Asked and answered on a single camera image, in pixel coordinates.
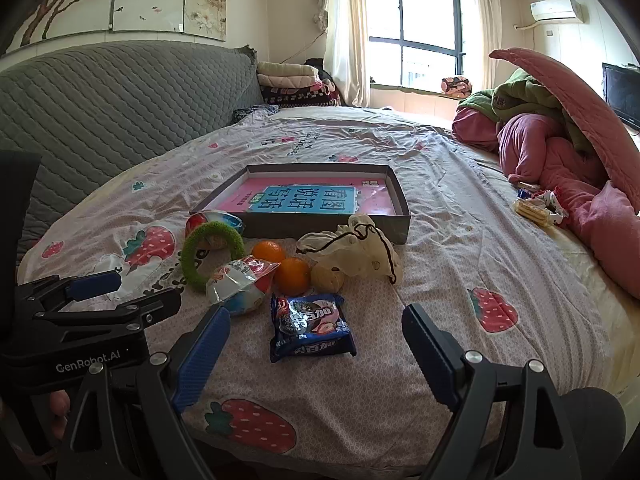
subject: window frame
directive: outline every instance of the window frame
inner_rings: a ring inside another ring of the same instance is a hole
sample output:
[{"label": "window frame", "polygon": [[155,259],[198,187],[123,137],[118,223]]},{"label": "window frame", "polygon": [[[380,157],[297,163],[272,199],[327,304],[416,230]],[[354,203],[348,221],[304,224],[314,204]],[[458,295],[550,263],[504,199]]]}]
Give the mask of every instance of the window frame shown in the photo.
[{"label": "window frame", "polygon": [[394,38],[380,38],[378,36],[369,36],[369,41],[376,43],[391,43],[400,45],[400,86],[403,87],[402,82],[402,74],[404,71],[404,61],[402,56],[402,47],[407,46],[411,48],[419,48],[421,50],[429,50],[430,52],[437,52],[440,54],[446,54],[448,56],[452,56],[456,59],[456,74],[462,74],[462,62],[463,56],[465,55],[462,52],[462,9],[460,8],[460,0],[453,0],[453,25],[454,25],[454,44],[455,48],[452,50],[450,48],[444,48],[442,46],[437,46],[429,43],[417,43],[416,41],[409,41],[404,38],[404,10],[402,8],[402,0],[399,1],[399,10],[400,10],[400,39],[395,40]]}]

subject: blue snack wrapper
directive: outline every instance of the blue snack wrapper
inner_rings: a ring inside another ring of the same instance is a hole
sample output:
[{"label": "blue snack wrapper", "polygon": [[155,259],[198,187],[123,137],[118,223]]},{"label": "blue snack wrapper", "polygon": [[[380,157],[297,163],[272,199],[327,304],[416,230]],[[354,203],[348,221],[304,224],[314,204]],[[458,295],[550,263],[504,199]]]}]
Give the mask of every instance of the blue snack wrapper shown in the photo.
[{"label": "blue snack wrapper", "polygon": [[342,313],[344,298],[338,294],[316,294],[300,298],[271,296],[270,359],[284,356],[320,356],[349,352],[356,355],[351,330]]}]

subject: air conditioner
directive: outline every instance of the air conditioner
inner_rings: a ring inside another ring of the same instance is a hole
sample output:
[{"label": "air conditioner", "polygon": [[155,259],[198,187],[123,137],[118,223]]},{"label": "air conditioner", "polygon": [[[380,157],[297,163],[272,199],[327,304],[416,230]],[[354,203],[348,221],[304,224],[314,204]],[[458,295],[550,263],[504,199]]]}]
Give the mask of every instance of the air conditioner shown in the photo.
[{"label": "air conditioner", "polygon": [[582,9],[575,0],[533,2],[531,13],[537,22],[584,23]]}]

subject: plush ring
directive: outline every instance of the plush ring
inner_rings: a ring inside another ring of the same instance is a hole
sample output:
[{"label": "plush ring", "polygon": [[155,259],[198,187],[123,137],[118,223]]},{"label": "plush ring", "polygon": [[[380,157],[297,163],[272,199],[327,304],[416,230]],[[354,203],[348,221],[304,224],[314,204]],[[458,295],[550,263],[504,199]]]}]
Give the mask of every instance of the plush ring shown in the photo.
[{"label": "plush ring", "polygon": [[219,236],[226,242],[232,260],[239,260],[244,257],[244,242],[241,235],[233,227],[218,221],[207,222],[196,227],[184,241],[182,253],[180,254],[180,264],[184,279],[199,292],[206,290],[209,279],[201,275],[196,269],[196,250],[199,243],[211,235]]}]

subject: wall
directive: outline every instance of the wall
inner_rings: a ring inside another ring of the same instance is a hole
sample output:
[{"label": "wall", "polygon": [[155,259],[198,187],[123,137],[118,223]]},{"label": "wall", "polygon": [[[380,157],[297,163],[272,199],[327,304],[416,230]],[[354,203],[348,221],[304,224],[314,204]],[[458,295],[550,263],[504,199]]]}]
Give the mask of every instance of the wall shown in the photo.
[{"label": "wall", "polygon": [[401,90],[372,88],[369,94],[369,107],[382,108],[391,106],[397,112],[427,115],[429,124],[451,128],[456,115],[458,100],[437,94],[418,93]]},{"label": "wall", "polygon": [[[502,11],[502,48],[525,46],[524,34],[513,28],[514,25],[522,24],[519,1],[500,0],[500,10]],[[498,86],[507,81],[516,68],[508,61],[501,59],[495,69],[495,85]]]},{"label": "wall", "polygon": [[229,48],[249,44],[258,51],[258,59],[268,60],[269,31],[267,19],[267,0],[227,0],[226,1],[226,41],[212,40],[190,34],[176,32],[89,32],[73,34],[61,38],[40,41],[24,46],[0,57],[0,70],[46,52],[89,43],[124,40],[165,40],[191,41],[195,43],[215,44]]},{"label": "wall", "polygon": [[[523,25],[533,23],[530,4],[535,1],[540,0],[520,0]],[[561,61],[602,95],[603,62],[638,64],[638,61],[597,0],[575,1],[582,6],[584,24],[539,25],[525,30],[524,46]]]},{"label": "wall", "polygon": [[326,36],[320,34],[313,16],[317,13],[316,0],[268,0],[269,49],[273,62],[304,63],[310,57],[324,57]]}]

